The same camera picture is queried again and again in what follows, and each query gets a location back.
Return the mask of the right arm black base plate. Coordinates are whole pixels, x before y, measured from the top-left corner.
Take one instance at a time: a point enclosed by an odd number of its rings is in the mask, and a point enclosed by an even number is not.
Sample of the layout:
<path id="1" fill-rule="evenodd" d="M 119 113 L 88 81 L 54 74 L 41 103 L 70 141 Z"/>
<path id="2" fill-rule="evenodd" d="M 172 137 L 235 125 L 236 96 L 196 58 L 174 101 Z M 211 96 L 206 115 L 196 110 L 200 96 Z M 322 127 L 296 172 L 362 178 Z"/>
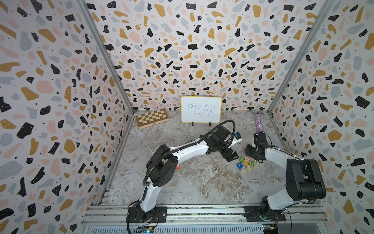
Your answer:
<path id="1" fill-rule="evenodd" d="M 275 211 L 260 205 L 245 206 L 244 217 L 247 222 L 275 222 L 286 221 L 283 211 Z"/>

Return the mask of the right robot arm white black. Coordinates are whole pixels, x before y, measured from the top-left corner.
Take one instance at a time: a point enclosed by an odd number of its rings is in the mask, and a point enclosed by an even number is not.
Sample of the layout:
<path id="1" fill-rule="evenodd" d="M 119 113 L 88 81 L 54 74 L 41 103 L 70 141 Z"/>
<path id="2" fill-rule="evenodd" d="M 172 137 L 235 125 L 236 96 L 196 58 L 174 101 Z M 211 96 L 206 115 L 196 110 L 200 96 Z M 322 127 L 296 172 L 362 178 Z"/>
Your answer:
<path id="1" fill-rule="evenodd" d="M 272 219 L 295 204 L 313 204 L 326 197 L 326 187 L 319 165 L 314 159 L 300 159 L 280 148 L 268 144 L 267 135 L 258 132 L 253 143 L 247 145 L 245 155 L 257 161 L 271 161 L 285 169 L 285 187 L 279 192 L 265 196 L 259 206 L 263 219 Z"/>

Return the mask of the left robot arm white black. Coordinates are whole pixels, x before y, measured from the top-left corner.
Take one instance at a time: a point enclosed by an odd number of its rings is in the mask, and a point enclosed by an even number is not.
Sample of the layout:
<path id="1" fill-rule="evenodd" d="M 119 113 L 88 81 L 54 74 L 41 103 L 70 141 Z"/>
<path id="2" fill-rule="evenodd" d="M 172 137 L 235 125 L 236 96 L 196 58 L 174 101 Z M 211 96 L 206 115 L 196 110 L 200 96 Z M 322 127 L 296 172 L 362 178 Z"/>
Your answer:
<path id="1" fill-rule="evenodd" d="M 159 146 L 146 165 L 147 172 L 143 179 L 145 190 L 140 199 L 141 210 L 145 213 L 154 210 L 161 187 L 170 182 L 177 166 L 182 162 L 212 152 L 219 152 L 226 161 L 231 162 L 239 158 L 232 146 L 241 141 L 240 133 L 230 132 L 220 125 L 182 146 Z"/>

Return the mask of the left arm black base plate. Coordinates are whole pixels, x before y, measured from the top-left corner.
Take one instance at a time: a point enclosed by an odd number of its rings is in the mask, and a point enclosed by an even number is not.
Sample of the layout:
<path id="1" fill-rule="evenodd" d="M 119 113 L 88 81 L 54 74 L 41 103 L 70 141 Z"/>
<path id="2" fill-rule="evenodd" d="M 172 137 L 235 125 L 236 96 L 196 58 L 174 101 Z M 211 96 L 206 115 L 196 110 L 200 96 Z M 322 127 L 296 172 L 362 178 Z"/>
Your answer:
<path id="1" fill-rule="evenodd" d="M 140 205 L 128 209 L 127 223 L 165 223 L 168 208 L 166 206 L 156 206 L 148 212 L 144 212 Z"/>

